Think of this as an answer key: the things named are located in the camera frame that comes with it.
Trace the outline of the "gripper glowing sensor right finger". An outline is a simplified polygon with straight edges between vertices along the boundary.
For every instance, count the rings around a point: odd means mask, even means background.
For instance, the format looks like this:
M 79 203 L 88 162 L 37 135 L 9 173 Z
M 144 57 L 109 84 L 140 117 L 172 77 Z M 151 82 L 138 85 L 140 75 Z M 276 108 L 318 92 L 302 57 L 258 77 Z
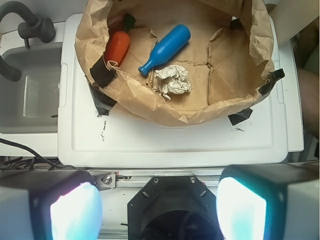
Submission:
M 216 213 L 226 240 L 318 240 L 320 165 L 229 165 L 220 175 Z

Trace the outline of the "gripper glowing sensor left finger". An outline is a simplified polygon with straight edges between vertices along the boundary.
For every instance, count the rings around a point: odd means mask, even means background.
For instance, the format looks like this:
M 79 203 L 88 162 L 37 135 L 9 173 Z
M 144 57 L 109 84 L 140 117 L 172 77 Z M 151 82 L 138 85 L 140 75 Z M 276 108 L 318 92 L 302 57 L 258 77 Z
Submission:
M 103 220 L 101 194 L 85 170 L 3 170 L 2 240 L 96 240 Z

